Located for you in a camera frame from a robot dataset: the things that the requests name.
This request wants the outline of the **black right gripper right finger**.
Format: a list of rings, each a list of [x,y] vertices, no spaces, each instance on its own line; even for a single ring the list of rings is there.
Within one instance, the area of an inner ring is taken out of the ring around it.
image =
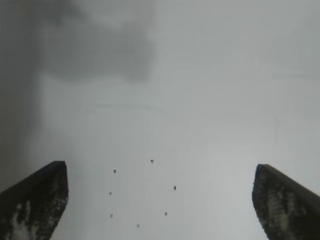
[[[319,240],[319,195],[281,171],[258,164],[251,199],[269,240]]]

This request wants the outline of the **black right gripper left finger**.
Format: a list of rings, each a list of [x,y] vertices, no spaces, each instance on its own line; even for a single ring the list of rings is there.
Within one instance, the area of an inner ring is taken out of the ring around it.
[[[53,161],[0,194],[0,238],[51,239],[68,200],[66,162]]]

